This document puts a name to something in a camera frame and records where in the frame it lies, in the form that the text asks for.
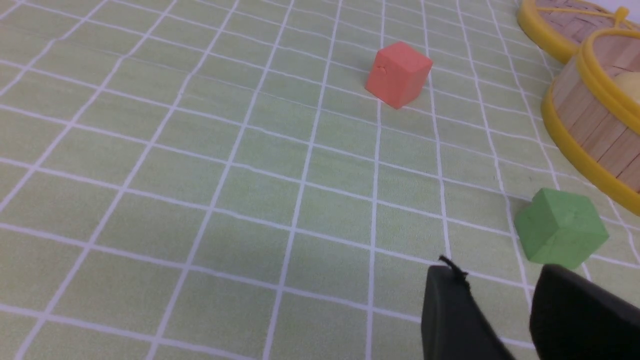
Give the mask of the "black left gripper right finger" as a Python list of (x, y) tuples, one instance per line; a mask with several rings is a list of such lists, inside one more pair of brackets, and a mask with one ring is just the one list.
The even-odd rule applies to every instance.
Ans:
[(637, 360), (640, 310), (557, 264), (542, 267), (529, 321), (541, 360)]

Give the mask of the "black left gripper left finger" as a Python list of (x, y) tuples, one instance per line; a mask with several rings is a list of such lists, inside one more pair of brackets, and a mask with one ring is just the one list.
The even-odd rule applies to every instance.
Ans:
[(475, 302), (468, 273), (444, 255), (431, 265), (423, 295), (425, 360), (513, 360)]

